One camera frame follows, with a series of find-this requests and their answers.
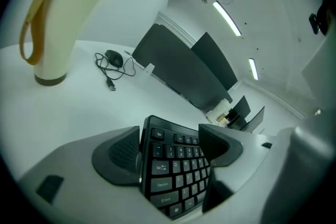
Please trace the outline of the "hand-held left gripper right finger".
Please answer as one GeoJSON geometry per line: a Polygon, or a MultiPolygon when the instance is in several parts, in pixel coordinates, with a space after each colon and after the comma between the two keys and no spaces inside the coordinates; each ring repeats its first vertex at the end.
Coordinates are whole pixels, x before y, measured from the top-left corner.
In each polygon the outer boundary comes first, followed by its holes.
{"type": "Polygon", "coordinates": [[[243,187],[262,164],[275,138],[212,124],[198,125],[199,144],[210,165],[203,213],[243,187]]]}

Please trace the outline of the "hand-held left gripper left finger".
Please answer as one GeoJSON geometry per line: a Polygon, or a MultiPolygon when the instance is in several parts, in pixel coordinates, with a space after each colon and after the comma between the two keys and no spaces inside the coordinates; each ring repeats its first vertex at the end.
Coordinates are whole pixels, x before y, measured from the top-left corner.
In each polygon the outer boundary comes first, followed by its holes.
{"type": "Polygon", "coordinates": [[[139,138],[133,126],[64,144],[19,187],[52,223],[168,223],[140,192],[139,138]]]}

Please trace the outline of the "black keyboard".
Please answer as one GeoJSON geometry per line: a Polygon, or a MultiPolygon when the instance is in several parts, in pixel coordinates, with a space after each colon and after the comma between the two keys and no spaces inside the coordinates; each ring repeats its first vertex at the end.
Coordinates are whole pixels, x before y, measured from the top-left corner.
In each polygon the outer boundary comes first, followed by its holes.
{"type": "Polygon", "coordinates": [[[203,204],[210,165],[196,130],[150,115],[139,150],[141,192],[161,213],[176,220],[203,204]]]}

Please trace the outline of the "computer monitor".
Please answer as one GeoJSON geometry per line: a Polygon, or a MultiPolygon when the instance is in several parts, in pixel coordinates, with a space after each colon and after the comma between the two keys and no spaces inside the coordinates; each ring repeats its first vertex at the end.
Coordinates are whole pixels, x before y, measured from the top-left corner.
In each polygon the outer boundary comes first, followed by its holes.
{"type": "Polygon", "coordinates": [[[243,132],[252,133],[262,122],[264,119],[265,106],[250,120],[245,124],[240,130],[243,132]]]}
{"type": "Polygon", "coordinates": [[[227,127],[233,127],[239,129],[243,127],[247,122],[245,120],[246,116],[250,113],[250,107],[246,100],[246,97],[243,96],[239,102],[230,109],[226,119],[229,121],[227,127]]]}

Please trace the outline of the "long ceiling light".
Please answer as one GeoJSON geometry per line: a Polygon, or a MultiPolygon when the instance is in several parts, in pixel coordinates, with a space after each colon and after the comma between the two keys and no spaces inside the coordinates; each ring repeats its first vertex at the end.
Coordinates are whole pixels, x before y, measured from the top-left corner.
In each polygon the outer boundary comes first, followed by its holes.
{"type": "Polygon", "coordinates": [[[251,68],[254,79],[259,80],[259,75],[258,75],[258,71],[256,68],[255,60],[253,58],[249,58],[248,61],[249,61],[250,68],[251,68]]]}
{"type": "Polygon", "coordinates": [[[224,20],[228,23],[231,30],[234,32],[234,34],[239,37],[242,35],[241,31],[239,30],[238,26],[234,22],[234,20],[231,18],[229,13],[226,11],[226,9],[222,6],[222,4],[218,1],[215,1],[213,3],[213,7],[220,13],[220,15],[224,18],[224,20]]]}

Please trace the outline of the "black desk divider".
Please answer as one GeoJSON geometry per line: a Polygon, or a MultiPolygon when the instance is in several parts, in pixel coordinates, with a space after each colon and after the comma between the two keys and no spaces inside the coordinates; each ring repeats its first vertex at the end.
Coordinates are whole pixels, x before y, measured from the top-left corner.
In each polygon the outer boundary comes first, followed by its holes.
{"type": "Polygon", "coordinates": [[[227,91],[238,81],[226,57],[208,32],[202,35],[191,50],[208,66],[227,91]]]}

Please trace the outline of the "dark grey desk divider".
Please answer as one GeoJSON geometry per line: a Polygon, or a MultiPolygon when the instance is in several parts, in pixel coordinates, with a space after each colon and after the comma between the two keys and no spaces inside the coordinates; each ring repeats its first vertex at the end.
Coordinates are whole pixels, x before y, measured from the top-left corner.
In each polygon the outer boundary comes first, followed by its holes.
{"type": "Polygon", "coordinates": [[[223,99],[233,101],[210,68],[163,25],[151,26],[132,57],[143,67],[154,65],[157,78],[204,112],[223,99]]]}

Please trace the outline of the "white divider clip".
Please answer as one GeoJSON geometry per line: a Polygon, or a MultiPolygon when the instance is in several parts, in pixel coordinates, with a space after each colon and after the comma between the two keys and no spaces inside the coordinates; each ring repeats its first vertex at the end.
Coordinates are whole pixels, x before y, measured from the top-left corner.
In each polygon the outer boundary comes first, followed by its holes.
{"type": "Polygon", "coordinates": [[[151,75],[152,75],[152,72],[154,70],[155,66],[151,63],[149,63],[142,71],[142,78],[143,80],[146,80],[148,79],[151,75]]]}

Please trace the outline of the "cream tumbler brown lid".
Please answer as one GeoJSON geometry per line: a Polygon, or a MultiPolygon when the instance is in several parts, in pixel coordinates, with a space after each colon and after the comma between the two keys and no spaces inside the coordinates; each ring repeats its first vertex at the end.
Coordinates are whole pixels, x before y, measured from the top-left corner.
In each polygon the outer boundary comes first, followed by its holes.
{"type": "Polygon", "coordinates": [[[42,86],[67,76],[78,32],[100,0],[33,0],[23,22],[19,49],[42,86]]]}

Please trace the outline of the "black wired mouse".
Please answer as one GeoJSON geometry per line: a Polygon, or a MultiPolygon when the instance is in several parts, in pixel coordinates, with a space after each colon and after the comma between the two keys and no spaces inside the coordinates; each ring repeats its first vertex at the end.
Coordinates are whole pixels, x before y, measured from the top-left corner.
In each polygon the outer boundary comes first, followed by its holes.
{"type": "Polygon", "coordinates": [[[134,77],[137,73],[135,69],[134,59],[132,57],[129,57],[126,61],[124,61],[122,55],[115,50],[106,50],[104,55],[96,52],[94,56],[94,64],[104,75],[107,87],[111,91],[116,90],[115,84],[113,83],[114,81],[121,79],[123,76],[134,77]],[[131,63],[131,67],[133,70],[132,73],[126,72],[126,65],[129,63],[131,63]],[[119,74],[119,76],[115,78],[110,77],[108,75],[108,71],[116,72],[119,74]]]}

